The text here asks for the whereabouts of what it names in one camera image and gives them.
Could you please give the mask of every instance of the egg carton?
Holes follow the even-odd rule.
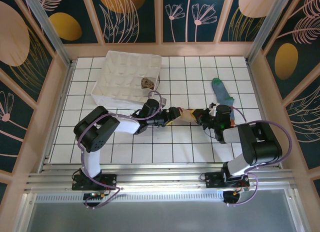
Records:
[[[161,61],[157,55],[109,51],[91,96],[106,108],[140,109],[152,91],[141,80],[148,78],[156,88]]]

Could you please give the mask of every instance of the floral wallpaper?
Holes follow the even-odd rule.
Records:
[[[33,112],[0,81],[0,170],[13,171]]]
[[[163,0],[163,42],[213,42],[225,0]]]

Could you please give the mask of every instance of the metal frame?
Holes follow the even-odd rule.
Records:
[[[30,7],[31,11],[33,12],[33,15],[35,16],[35,18],[41,24],[41,27],[43,28],[47,37],[50,39],[52,45],[61,56],[63,62],[67,65],[67,67],[69,67],[71,59],[67,53],[67,50],[65,49],[65,46],[63,45],[61,39],[59,38],[56,30],[52,26],[49,20],[49,17],[47,16],[46,12],[42,8],[39,0],[25,0],[25,1]]]
[[[248,52],[247,63],[249,65],[255,60],[258,52],[266,41],[269,33],[272,31],[287,2],[288,0],[275,0],[274,4],[270,8],[268,15],[266,16]]]
[[[60,96],[58,98],[58,101],[56,102],[56,106],[54,108],[54,116],[53,116],[53,120],[51,121],[49,130],[50,131],[45,139],[45,145],[44,145],[44,151],[42,153],[40,162],[39,162],[39,166],[37,169],[38,173],[41,173],[42,169],[43,169],[43,165],[45,162],[45,159],[48,158],[48,156],[51,153],[51,148],[53,145],[53,141],[55,139],[55,134],[56,134],[56,130],[58,128],[59,125],[59,121],[61,118],[61,114],[62,114],[62,110],[63,110],[63,106],[66,102],[66,96],[64,94],[66,94],[68,92],[69,86],[70,86],[70,82],[72,80],[74,71],[75,71],[75,64],[76,64],[76,60],[73,60],[71,65],[67,68],[67,71],[65,73],[65,76],[63,78],[63,86],[60,90]]]

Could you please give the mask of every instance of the black grid line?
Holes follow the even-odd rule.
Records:
[[[85,91],[84,91],[84,97],[83,97],[83,101],[82,101],[81,110],[82,110],[82,108],[84,107],[84,103],[85,103],[86,90],[87,90],[87,87],[88,87],[88,80],[89,80],[89,77],[90,77],[91,67],[92,67],[92,62],[93,62],[93,61],[94,61],[94,59],[92,58],[91,64],[90,64],[89,76],[88,76],[88,79],[87,79],[87,82],[86,82],[86,86],[85,86]],[[73,153],[74,153],[74,149],[75,149],[75,146],[73,145],[73,149],[72,149],[72,153],[71,153],[71,157],[70,157],[70,163],[71,163],[72,155],[73,155]]]
[[[204,91],[204,99],[205,99],[205,104],[208,106],[208,103],[207,103],[207,97],[206,97],[206,91],[205,91],[205,82],[204,82],[204,75],[202,73],[202,68],[201,68],[201,76],[202,76],[202,84],[203,84],[203,91]],[[212,141],[212,135],[211,135],[211,130],[209,129],[209,134],[210,134],[210,141],[211,141],[211,149],[212,149],[212,156],[213,156],[213,162],[215,162],[215,153],[214,153],[214,147],[213,147],[213,141]]]
[[[171,81],[171,72],[170,72],[170,57],[168,58],[169,62],[169,80]],[[172,96],[171,96],[171,82],[169,82],[169,88],[170,88],[170,107],[172,107]],[[171,141],[172,141],[172,163],[174,163],[174,131],[171,124]]]
[[[183,57],[183,61],[184,61],[184,66],[186,66],[186,58],[185,57]],[[186,70],[186,68],[184,69],[184,73],[185,73],[186,96],[187,96],[187,99],[188,99],[188,107],[190,108],[189,94],[188,94],[188,83],[187,83],[187,70]],[[191,123],[190,123],[190,136],[191,136],[192,160],[193,160],[193,162],[195,162]]]
[[[168,57],[168,65],[166,65],[166,68],[165,69],[168,69],[168,73],[169,73],[169,75],[168,74],[166,74],[168,77],[166,78],[166,80],[163,80],[163,79],[161,79],[161,81],[169,81],[169,88],[167,88],[168,90],[169,90],[169,93],[167,92],[167,93],[163,93],[162,95],[164,95],[164,96],[167,96],[168,98],[169,98],[169,96],[170,96],[170,106],[174,106],[174,104],[173,104],[173,102],[172,102],[172,95],[183,95],[183,97],[185,97],[186,96],[186,98],[187,98],[187,102],[188,102],[188,107],[190,107],[190,104],[192,103],[192,101],[191,101],[191,97],[189,96],[189,95],[204,95],[204,101],[205,101],[205,103],[206,103],[206,105],[208,106],[208,104],[207,104],[207,102],[208,102],[208,99],[210,99],[215,93],[214,92],[212,92],[211,93],[211,90],[208,90],[210,87],[209,87],[209,83],[208,83],[208,81],[212,81],[211,79],[209,80],[209,79],[204,79],[204,77],[205,77],[205,72],[208,72],[208,76],[210,76],[210,71],[209,70],[211,70],[211,69],[214,69],[214,70],[216,70],[216,75],[217,75],[217,77],[219,78],[220,76],[219,76],[219,72],[218,72],[218,68],[217,68],[217,61],[216,61],[216,58],[214,57],[214,56],[212,56],[212,57],[210,57],[210,58],[212,58],[212,59],[214,59],[214,62],[215,62],[215,66],[214,65],[212,65],[212,66],[208,66],[208,67],[205,67],[205,68],[203,68],[203,64],[201,64],[201,58],[199,57],[199,56],[192,56],[192,57],[197,57],[198,59],[199,59],[199,65],[197,65],[197,68],[195,68],[195,67],[192,67],[191,69],[197,69],[198,71],[196,71],[196,70],[194,70],[194,71],[191,71],[191,72],[201,72],[201,77],[199,76],[199,75],[197,75],[197,76],[195,76],[195,77],[191,77],[191,78],[197,78],[197,79],[188,79],[187,78],[187,69],[189,68],[189,66],[187,67],[186,66],[186,63],[187,63],[187,58],[188,57],[183,57],[183,61],[184,61],[184,67],[179,67],[179,69],[184,69],[184,75],[183,75],[183,73],[181,73],[181,75],[183,76],[183,77],[185,77],[185,79],[182,79],[182,80],[171,80],[171,78],[172,78],[172,74],[171,74],[171,72],[172,72],[172,70],[171,69],[174,69],[175,67],[170,67],[170,65],[171,65],[171,61],[170,61],[170,58]],[[235,83],[236,84],[236,89],[237,89],[237,92],[236,91],[234,91],[234,94],[235,95],[238,95],[239,96],[239,101],[240,101],[240,103],[239,103],[239,106],[241,106],[241,110],[243,111],[243,109],[248,109],[248,110],[252,110],[252,109],[257,109],[257,108],[253,108],[253,107],[250,107],[250,108],[243,108],[242,106],[243,106],[243,103],[242,103],[242,101],[241,101],[241,98],[240,98],[240,93],[239,93],[239,88],[238,88],[238,83],[237,83],[237,81],[251,81],[250,79],[236,79],[235,78],[235,70],[234,70],[234,68],[237,68],[237,67],[233,67],[233,65],[232,65],[232,62],[231,62],[231,58],[229,57],[229,60],[230,60],[230,63],[231,63],[231,69],[232,69],[232,72],[233,72],[233,76],[234,76],[234,79],[224,79],[224,80],[222,80],[222,81],[234,81],[234,82],[232,82],[232,83]],[[69,98],[71,98],[72,96],[82,96],[82,97],[79,97],[79,100],[81,101],[81,99],[82,99],[82,105],[81,105],[81,108],[80,108],[80,104],[78,104],[78,108],[77,109],[70,109],[70,108],[72,108],[72,107],[68,107],[69,109],[65,109],[66,108],[66,104],[67,104],[67,99],[66,99],[66,101],[65,101],[65,104],[64,104],[64,106],[63,106],[63,110],[62,110],[62,115],[61,115],[61,119],[60,119],[60,121],[59,121],[59,126],[58,126],[58,128],[57,128],[57,133],[56,133],[56,137],[55,137],[55,139],[54,139],[54,144],[53,144],[53,146],[52,146],[52,153],[53,153],[53,151],[54,151],[54,147],[55,147],[55,145],[73,145],[73,149],[72,149],[72,153],[71,153],[71,157],[70,157],[70,163],[71,163],[71,159],[72,159],[72,156],[73,156],[73,152],[74,152],[74,150],[75,150],[75,148],[76,148],[76,140],[74,140],[74,144],[57,144],[56,142],[57,142],[57,136],[58,136],[58,133],[59,133],[59,129],[60,129],[60,127],[73,127],[73,126],[63,126],[62,124],[62,118],[63,118],[63,114],[65,113],[65,111],[80,111],[80,115],[79,115],[79,119],[81,118],[81,114],[82,114],[82,111],[92,111],[92,109],[90,109],[90,107],[91,106],[88,106],[88,105],[90,105],[90,101],[88,101],[88,100],[85,100],[85,98],[86,98],[86,93],[87,93],[87,89],[88,89],[88,86],[89,86],[89,82],[95,82],[95,80],[93,80],[93,78],[92,78],[92,76],[93,76],[93,72],[98,72],[98,71],[100,71],[101,70],[101,68],[92,68],[92,66],[93,66],[93,59],[92,59],[92,61],[91,61],[91,65],[90,65],[90,68],[81,68],[81,69],[85,69],[85,70],[89,70],[89,75],[88,75],[88,78],[87,78],[87,80],[86,80],[86,87],[85,87],[85,92],[84,92],[84,94],[81,94],[81,95],[79,95],[79,94],[74,94],[74,95],[69,95],[69,92],[70,92],[70,89],[71,89],[71,84],[72,83],[77,83],[77,82],[85,82],[85,81],[72,81],[73,80],[73,77],[74,77],[74,74],[72,75],[72,80],[71,80],[71,82],[70,82],[70,85],[69,85],[69,87],[68,87],[68,93],[67,93],[67,98],[69,97]],[[199,93],[189,93],[190,92],[190,85],[188,86],[188,81],[201,81],[202,80],[202,88],[203,88],[203,92],[201,92],[200,90],[199,91],[195,91],[195,92],[199,92]],[[171,82],[174,82],[174,81],[184,81],[185,83],[186,83],[186,93],[172,93],[172,88],[171,88]],[[115,110],[117,113],[119,112],[119,113],[121,113],[121,111],[124,111],[124,110],[128,110],[128,109],[110,109],[110,110]],[[187,141],[187,143],[181,143],[181,142],[174,142],[173,141],[173,126],[189,126],[189,128],[190,128],[190,135],[191,135],[191,141],[189,142],[189,141]],[[156,138],[154,138],[154,136],[156,135],[156,132],[154,131],[154,129],[156,129],[154,126],[152,127],[152,132],[151,132],[151,136],[152,136],[152,138],[151,138],[151,140],[150,141],[148,141],[147,143],[134,143],[134,139],[135,139],[135,137],[133,136],[132,137],[132,143],[130,143],[130,142],[126,142],[126,143],[122,143],[122,141],[120,140],[120,141],[118,141],[118,143],[115,143],[115,136],[112,138],[112,141],[110,141],[110,145],[112,145],[112,151],[111,151],[111,158],[110,158],[110,163],[112,163],[112,160],[113,160],[113,151],[114,151],[114,146],[115,145],[132,145],[132,151],[131,151],[131,163],[133,163],[133,149],[134,149],[134,145],[140,145],[140,144],[148,144],[148,145],[152,145],[152,151],[151,151],[151,163],[154,163],[155,161],[154,161],[154,145],[155,146],[157,146],[157,145],[161,145],[161,144],[163,144],[163,145],[170,145],[171,144],[171,148],[172,148],[172,162],[174,163],[174,160],[175,160],[175,157],[174,157],[174,144],[190,144],[191,146],[192,146],[192,158],[193,158],[193,162],[195,161],[195,150],[194,150],[194,139],[195,138],[193,138],[193,133],[195,133],[195,132],[192,132],[192,126],[198,126],[198,125],[195,125],[195,124],[191,124],[191,123],[186,123],[186,124],[172,124],[171,125],[171,142],[169,142],[168,140],[166,141],[166,142],[161,142],[161,143],[157,143],[157,144],[154,144],[154,141],[155,141],[155,139]],[[214,155],[214,149],[213,149],[213,146],[214,146],[214,144],[218,144],[218,142],[216,141],[216,140],[214,140],[213,138],[210,138],[210,140],[211,140],[211,148],[212,148],[212,154],[213,154],[213,162],[216,162],[216,160],[215,160],[215,155]],[[198,143],[196,143],[196,144],[208,144],[208,142],[198,142]],[[233,151],[233,146],[231,145],[231,147],[232,147],[232,154],[233,154],[233,157],[235,157],[235,155],[234,155],[234,151]]]

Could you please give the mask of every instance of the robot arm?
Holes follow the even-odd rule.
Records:
[[[112,115],[105,117],[96,126],[91,127],[81,140],[81,144],[86,150],[84,164],[89,176],[99,180],[98,177],[101,175],[100,149],[114,132],[140,134],[149,125],[167,126],[175,119],[183,117],[184,113],[188,113],[188,117],[191,117],[203,129],[213,129],[215,138],[220,143],[241,143],[242,154],[223,164],[221,177],[224,183],[243,180],[247,169],[258,164],[277,161],[282,156],[281,147],[268,124],[241,124],[237,127],[231,127],[231,108],[229,106],[211,104],[206,109],[192,110],[171,107],[163,109],[150,119],[135,120],[135,118],[146,118],[154,114],[158,108],[158,101],[148,99],[141,110],[131,115],[132,119]],[[103,106],[99,106],[80,121],[74,128],[77,140],[91,123],[105,114],[108,114],[108,111]],[[83,172],[80,175],[83,177],[82,183],[92,183]]]

